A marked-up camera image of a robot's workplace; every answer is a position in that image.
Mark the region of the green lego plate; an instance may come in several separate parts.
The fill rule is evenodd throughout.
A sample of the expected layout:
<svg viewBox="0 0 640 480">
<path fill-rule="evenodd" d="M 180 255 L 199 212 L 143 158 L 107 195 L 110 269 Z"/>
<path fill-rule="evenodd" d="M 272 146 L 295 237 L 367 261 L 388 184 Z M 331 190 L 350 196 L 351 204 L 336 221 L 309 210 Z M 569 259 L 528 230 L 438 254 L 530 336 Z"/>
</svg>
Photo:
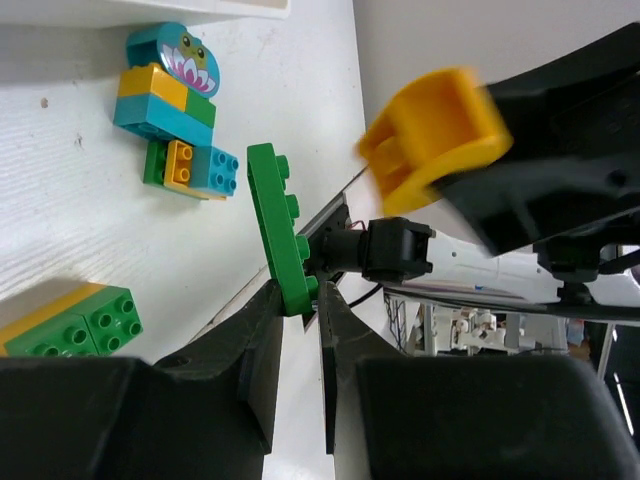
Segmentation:
<svg viewBox="0 0 640 480">
<path fill-rule="evenodd" d="M 278 282 L 284 311 L 291 317 L 313 312 L 318 280 L 304 271 L 310 245 L 295 232 L 300 206 L 286 192 L 289 176 L 287 157 L 278 155 L 272 144 L 247 148 L 247 177 L 270 276 Z"/>
</svg>

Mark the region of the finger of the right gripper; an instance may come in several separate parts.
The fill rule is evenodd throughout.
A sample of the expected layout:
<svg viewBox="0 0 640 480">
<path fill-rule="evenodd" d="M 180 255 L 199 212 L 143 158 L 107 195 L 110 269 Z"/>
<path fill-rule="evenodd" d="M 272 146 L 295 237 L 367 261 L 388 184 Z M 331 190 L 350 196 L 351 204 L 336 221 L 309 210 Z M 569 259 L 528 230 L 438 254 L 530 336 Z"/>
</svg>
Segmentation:
<svg viewBox="0 0 640 480">
<path fill-rule="evenodd" d="M 639 25 L 489 85 L 513 137 L 439 193 L 501 255 L 553 237 L 639 241 Z"/>
</svg>

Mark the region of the green and yellow lego block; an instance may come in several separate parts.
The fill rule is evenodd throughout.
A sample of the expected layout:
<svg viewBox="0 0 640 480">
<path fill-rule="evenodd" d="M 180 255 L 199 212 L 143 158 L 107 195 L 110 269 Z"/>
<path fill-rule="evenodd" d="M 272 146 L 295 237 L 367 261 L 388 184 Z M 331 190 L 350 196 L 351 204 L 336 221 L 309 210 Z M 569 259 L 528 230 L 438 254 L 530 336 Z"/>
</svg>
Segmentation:
<svg viewBox="0 0 640 480">
<path fill-rule="evenodd" d="M 131 291 L 86 282 L 1 328 L 1 355 L 110 356 L 143 332 Z"/>
</svg>

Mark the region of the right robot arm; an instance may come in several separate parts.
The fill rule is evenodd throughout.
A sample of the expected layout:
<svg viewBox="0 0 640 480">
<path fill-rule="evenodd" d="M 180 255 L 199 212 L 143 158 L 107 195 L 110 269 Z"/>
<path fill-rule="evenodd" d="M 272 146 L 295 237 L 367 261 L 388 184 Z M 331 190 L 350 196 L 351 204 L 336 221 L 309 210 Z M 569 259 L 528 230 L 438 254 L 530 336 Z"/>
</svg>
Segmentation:
<svg viewBox="0 0 640 480">
<path fill-rule="evenodd" d="M 312 266 L 442 303 L 639 318 L 639 26 L 484 85 L 465 67 L 395 94 L 356 151 L 383 215 Z"/>
</svg>

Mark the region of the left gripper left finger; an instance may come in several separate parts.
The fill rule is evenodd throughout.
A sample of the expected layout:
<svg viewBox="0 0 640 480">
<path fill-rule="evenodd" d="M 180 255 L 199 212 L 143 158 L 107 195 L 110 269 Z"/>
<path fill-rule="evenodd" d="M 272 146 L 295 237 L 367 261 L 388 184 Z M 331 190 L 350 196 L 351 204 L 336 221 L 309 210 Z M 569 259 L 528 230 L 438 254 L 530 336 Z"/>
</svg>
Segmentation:
<svg viewBox="0 0 640 480">
<path fill-rule="evenodd" d="M 258 479 L 273 445 L 282 295 L 266 282 L 154 364 L 5 358 L 5 479 Z"/>
</svg>

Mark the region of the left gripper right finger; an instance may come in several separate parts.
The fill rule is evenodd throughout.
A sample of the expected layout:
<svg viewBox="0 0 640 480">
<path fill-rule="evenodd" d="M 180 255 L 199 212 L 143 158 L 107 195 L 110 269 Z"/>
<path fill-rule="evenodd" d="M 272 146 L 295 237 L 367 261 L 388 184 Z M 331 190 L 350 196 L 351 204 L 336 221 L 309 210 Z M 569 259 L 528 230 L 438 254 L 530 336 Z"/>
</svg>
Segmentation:
<svg viewBox="0 0 640 480">
<path fill-rule="evenodd" d="M 326 450 L 339 479 L 635 479 L 607 388 L 562 355 L 410 357 L 326 282 Z"/>
</svg>

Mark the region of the yellow curved lego brick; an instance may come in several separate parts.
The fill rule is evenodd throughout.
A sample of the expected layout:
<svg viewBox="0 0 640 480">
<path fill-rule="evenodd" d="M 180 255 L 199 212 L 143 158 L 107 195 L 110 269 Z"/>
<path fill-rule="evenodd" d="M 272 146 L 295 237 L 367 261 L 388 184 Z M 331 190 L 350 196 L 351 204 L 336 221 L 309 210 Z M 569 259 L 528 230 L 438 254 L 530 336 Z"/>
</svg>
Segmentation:
<svg viewBox="0 0 640 480">
<path fill-rule="evenodd" d="M 357 143 L 385 216 L 439 200 L 433 183 L 484 168 L 513 145 L 488 89 L 469 68 L 445 68 L 411 82 L 388 102 Z"/>
</svg>

